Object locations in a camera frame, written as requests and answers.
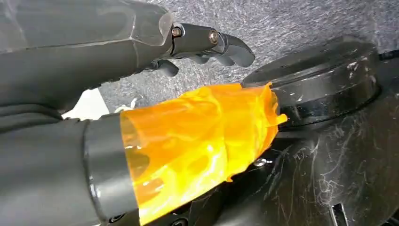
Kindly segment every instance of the bolt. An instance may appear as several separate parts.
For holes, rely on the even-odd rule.
[[[171,226],[188,226],[188,221],[184,218],[178,219]]]
[[[178,27],[175,27],[175,28],[173,28],[172,29],[172,36],[173,37],[180,37],[180,36],[182,36],[182,30],[180,29],[180,28],[178,28]]]
[[[209,32],[209,40],[211,41],[212,44],[217,44],[219,41],[219,34],[215,30],[211,30]]]

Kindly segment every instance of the robotic finger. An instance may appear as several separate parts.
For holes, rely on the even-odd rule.
[[[162,70],[167,76],[175,76],[178,68],[165,59],[189,58],[205,64],[215,57],[222,65],[248,67],[255,60],[252,50],[239,38],[216,31],[211,27],[193,24],[174,24],[171,29],[172,48],[163,59],[153,61],[148,71]]]

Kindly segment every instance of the robotic arm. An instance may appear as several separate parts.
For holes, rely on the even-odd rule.
[[[253,153],[243,164],[226,164],[226,170],[218,173],[227,179],[245,170],[270,144],[277,124],[286,120],[275,114],[277,100],[267,87],[249,91],[237,84],[215,86],[159,106],[106,115],[97,121],[61,117],[86,89],[143,70],[162,70],[174,76],[178,68],[168,59],[191,58],[206,63],[210,57],[224,65],[243,67],[255,59],[240,39],[209,27],[174,24],[171,15],[155,5],[129,0],[1,1],[0,218],[4,225],[94,225],[125,212],[137,212],[137,224],[146,224],[223,181],[208,183],[211,179],[206,176],[213,175],[210,170],[192,172],[186,178],[195,180],[185,183],[198,189],[191,194],[188,187],[165,183],[176,175],[164,168],[180,167],[184,171],[189,167],[176,161],[189,158],[183,152],[171,157],[175,147],[199,147],[188,137],[204,141],[206,145],[201,148],[208,152],[228,146],[218,146],[226,135],[215,132],[212,126],[206,130],[210,133],[207,137],[195,129],[185,134],[188,128],[231,122],[223,118],[224,113],[251,118],[254,115],[250,110],[255,106],[262,120],[255,114],[253,123],[248,123],[249,119],[237,128],[244,125],[251,131],[262,129],[256,136],[249,133],[249,137],[232,136],[231,140],[261,142],[251,146]],[[234,94],[235,99],[227,101],[226,97]],[[261,108],[251,105],[265,99],[268,102],[262,101]],[[232,100],[243,101],[236,105],[246,110],[236,112]],[[207,103],[212,103],[212,111],[201,108]],[[173,118],[187,122],[187,115],[198,119],[197,124],[183,123],[177,127],[180,130],[165,130],[167,125],[175,126],[166,121]],[[270,127],[269,133],[263,127]],[[158,147],[158,152],[152,152],[151,147]],[[161,161],[149,158],[157,154]],[[190,162],[201,169],[197,159],[202,157]],[[204,164],[204,169],[215,166]],[[207,186],[201,187],[202,181],[208,181]],[[168,198],[166,194],[171,193],[161,191],[165,189],[186,196]]]

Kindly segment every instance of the cable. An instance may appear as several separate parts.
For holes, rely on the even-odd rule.
[[[399,49],[393,50],[391,52],[381,53],[378,56],[380,57],[380,60],[390,60],[393,58],[397,58],[399,57]]]

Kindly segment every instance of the scratched black surface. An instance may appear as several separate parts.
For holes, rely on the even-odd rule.
[[[362,110],[318,129],[280,134],[231,185],[217,226],[333,226],[341,203],[349,226],[379,226],[399,207],[399,60],[382,64],[383,92]]]

